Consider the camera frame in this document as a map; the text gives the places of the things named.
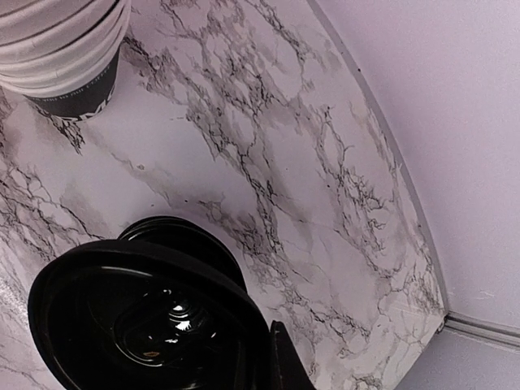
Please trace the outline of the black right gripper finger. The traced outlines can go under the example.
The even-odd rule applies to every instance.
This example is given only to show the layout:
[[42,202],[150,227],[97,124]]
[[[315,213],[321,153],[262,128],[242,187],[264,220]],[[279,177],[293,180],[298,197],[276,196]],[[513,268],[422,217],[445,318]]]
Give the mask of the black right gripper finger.
[[313,390],[313,384],[282,322],[271,323],[270,339],[270,389]]

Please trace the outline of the black coffee cup lid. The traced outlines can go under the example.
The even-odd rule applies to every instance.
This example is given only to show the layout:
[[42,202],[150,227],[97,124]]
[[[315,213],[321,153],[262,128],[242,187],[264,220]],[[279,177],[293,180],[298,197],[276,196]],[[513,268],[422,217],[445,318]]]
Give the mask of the black coffee cup lid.
[[37,275],[28,321],[66,389],[269,386],[268,327],[222,245],[80,245]]

